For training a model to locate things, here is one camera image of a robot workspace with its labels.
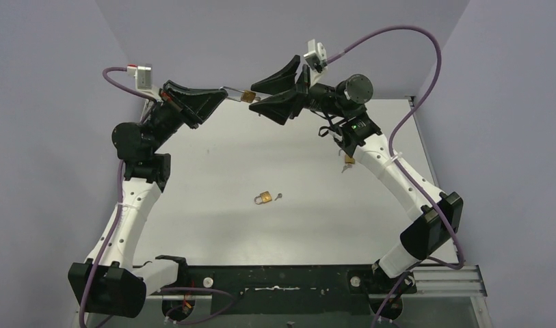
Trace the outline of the brass padlock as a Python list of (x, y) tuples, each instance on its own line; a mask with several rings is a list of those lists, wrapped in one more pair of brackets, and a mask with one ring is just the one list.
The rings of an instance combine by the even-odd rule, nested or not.
[(273, 201), (273, 197), (269, 191), (264, 191), (254, 198), (256, 205), (266, 204)]
[(255, 92), (250, 90), (240, 90), (229, 86), (222, 86), (220, 88), (227, 92), (227, 99), (239, 103), (254, 103), (254, 97), (257, 96)]
[(349, 155), (346, 154), (346, 155), (344, 156), (344, 164), (346, 164), (346, 165), (354, 165), (354, 164), (355, 164), (355, 160), (354, 160), (354, 158), (352, 158), (351, 156), (349, 156)]

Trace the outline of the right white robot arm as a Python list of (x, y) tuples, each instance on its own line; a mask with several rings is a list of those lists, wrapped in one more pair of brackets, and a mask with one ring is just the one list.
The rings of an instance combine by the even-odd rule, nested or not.
[(395, 196), (411, 220), (399, 240), (372, 266), (373, 285), (383, 292), (399, 283), (399, 276), (427, 260), (456, 234), (463, 200), (446, 194), (392, 149), (382, 129), (368, 116), (373, 84), (363, 74), (353, 74), (335, 86), (318, 83), (325, 70), (303, 64), (296, 55), (278, 72), (253, 83), (250, 89), (266, 98), (250, 110), (283, 125), (307, 109), (320, 113), (328, 125), (321, 136), (330, 134), (347, 156), (365, 166)]

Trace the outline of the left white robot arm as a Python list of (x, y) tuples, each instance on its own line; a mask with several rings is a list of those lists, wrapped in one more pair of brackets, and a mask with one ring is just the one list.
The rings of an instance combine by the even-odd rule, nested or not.
[(189, 285), (184, 258), (157, 256), (142, 268), (133, 264), (148, 216), (167, 185), (170, 154), (158, 150), (182, 126), (195, 129), (227, 98), (225, 89), (191, 89), (167, 81), (139, 122), (118, 124), (111, 141), (122, 161), (113, 217), (84, 262), (75, 262), (68, 280), (80, 312), (135, 318), (151, 294)]

